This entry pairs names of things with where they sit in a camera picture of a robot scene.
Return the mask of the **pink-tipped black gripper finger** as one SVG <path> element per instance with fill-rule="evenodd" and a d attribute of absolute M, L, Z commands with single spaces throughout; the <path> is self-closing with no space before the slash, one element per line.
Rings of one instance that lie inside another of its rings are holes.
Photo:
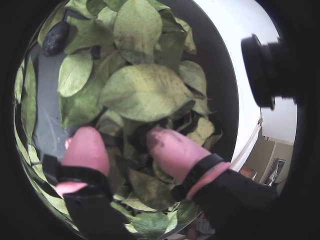
<path fill-rule="evenodd" d="M 111 206 L 110 161 L 100 133 L 93 127 L 79 128 L 66 140 L 61 162 L 43 157 L 43 172 L 87 240 L 131 240 L 124 218 Z"/>
<path fill-rule="evenodd" d="M 215 240 L 265 240 L 264 226 L 276 188 L 230 169 L 230 163 L 179 132 L 155 127 L 146 142 L 153 160 L 178 185 L 176 200 L 195 203 L 215 230 Z"/>

